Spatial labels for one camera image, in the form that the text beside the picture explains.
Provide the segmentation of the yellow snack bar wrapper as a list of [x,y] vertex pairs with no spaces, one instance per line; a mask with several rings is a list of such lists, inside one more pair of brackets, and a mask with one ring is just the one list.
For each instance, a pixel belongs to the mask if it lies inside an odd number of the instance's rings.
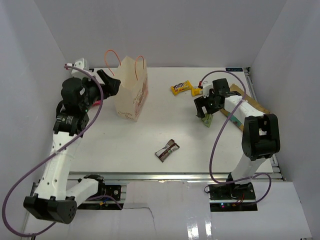
[[198,86],[193,86],[191,89],[191,95],[193,97],[198,96],[198,95],[202,95],[203,94],[203,89],[198,87]]

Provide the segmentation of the green triangular snack packet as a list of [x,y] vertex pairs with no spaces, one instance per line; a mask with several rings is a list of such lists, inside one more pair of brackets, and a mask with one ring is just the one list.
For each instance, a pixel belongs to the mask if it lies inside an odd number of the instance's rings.
[[212,120],[213,120],[213,115],[210,114],[210,113],[207,113],[207,112],[204,114],[204,117],[201,118],[202,123],[203,123],[207,128],[209,128],[209,127],[211,126]]

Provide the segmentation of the pink snack packet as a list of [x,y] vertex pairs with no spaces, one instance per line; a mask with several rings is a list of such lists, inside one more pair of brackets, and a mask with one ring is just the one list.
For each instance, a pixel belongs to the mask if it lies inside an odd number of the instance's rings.
[[97,100],[97,101],[95,101],[93,104],[92,104],[92,106],[94,107],[94,106],[98,106],[98,105],[100,105],[101,104],[101,101],[100,100]]

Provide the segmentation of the yellow M&M's candy pack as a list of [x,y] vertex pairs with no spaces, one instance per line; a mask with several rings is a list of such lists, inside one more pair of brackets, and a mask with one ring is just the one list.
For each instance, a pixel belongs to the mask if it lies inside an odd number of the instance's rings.
[[176,96],[179,93],[191,90],[192,87],[193,86],[191,85],[191,83],[187,80],[187,81],[178,83],[174,86],[171,86],[170,89],[171,89],[172,93]]

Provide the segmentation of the large brown paper snack pouch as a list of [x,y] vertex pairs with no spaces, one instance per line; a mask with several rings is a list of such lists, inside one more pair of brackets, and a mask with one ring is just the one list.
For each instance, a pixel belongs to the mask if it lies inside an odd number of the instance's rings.
[[[244,95],[244,91],[238,87],[236,84],[232,84],[230,87],[230,91],[236,91],[238,93],[240,93],[241,96]],[[270,114],[271,112],[264,108],[262,105],[260,105],[256,100],[254,100],[253,98],[251,98],[249,95],[245,96],[245,100],[255,109],[259,110],[260,112],[263,112],[264,114]],[[219,110],[222,114],[224,114],[226,117],[228,117],[230,115],[229,111],[226,111],[225,109],[220,109]],[[240,120],[238,120],[238,118],[236,116],[232,116],[230,118],[230,121],[233,122],[233,124],[235,126],[237,126],[241,131],[244,130],[244,125],[242,124],[242,122]]]

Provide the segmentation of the brown chocolate bar wrapper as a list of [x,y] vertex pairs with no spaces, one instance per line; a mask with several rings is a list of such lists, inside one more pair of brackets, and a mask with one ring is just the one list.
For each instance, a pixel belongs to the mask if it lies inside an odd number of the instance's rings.
[[170,139],[163,148],[156,151],[154,154],[163,163],[172,152],[179,148],[180,146],[173,139]]

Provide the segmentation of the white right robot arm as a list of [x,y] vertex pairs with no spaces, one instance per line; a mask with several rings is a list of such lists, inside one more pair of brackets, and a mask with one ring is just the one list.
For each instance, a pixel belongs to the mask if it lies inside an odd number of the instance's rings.
[[224,109],[229,112],[229,119],[235,117],[243,125],[243,155],[230,173],[231,183],[225,187],[226,195],[236,200],[244,193],[242,185],[250,183],[260,165],[280,151],[278,118],[254,108],[243,94],[231,91],[225,78],[203,83],[201,87],[202,96],[194,100],[198,118],[205,117],[204,110],[213,115]]

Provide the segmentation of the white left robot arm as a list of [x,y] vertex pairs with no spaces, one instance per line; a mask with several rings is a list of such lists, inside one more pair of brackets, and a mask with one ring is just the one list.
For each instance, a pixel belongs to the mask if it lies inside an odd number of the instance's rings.
[[108,76],[104,70],[96,72],[102,83],[87,77],[71,77],[62,83],[60,101],[56,108],[51,154],[33,196],[24,199],[23,206],[37,219],[69,224],[77,208],[87,199],[108,198],[112,188],[104,178],[89,174],[67,189],[70,167],[83,138],[82,131],[89,123],[88,111],[98,100],[115,96],[120,80]]

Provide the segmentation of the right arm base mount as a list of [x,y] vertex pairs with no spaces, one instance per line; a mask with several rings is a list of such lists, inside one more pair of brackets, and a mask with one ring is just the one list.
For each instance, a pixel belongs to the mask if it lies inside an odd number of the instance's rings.
[[204,188],[209,196],[210,211],[255,212],[258,210],[252,183],[245,185],[209,184]]

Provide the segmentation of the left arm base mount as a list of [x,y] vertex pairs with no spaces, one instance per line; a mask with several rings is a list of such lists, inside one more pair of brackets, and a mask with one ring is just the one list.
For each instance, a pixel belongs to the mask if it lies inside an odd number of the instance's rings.
[[104,196],[110,196],[117,202],[121,199],[121,185],[105,184],[104,177],[98,174],[88,174],[83,178],[79,178],[77,182],[80,183],[83,179],[93,179],[98,182],[97,193],[89,197],[90,203],[83,204],[84,209],[89,209],[90,207],[97,210],[106,209],[109,206],[107,202],[113,200]]

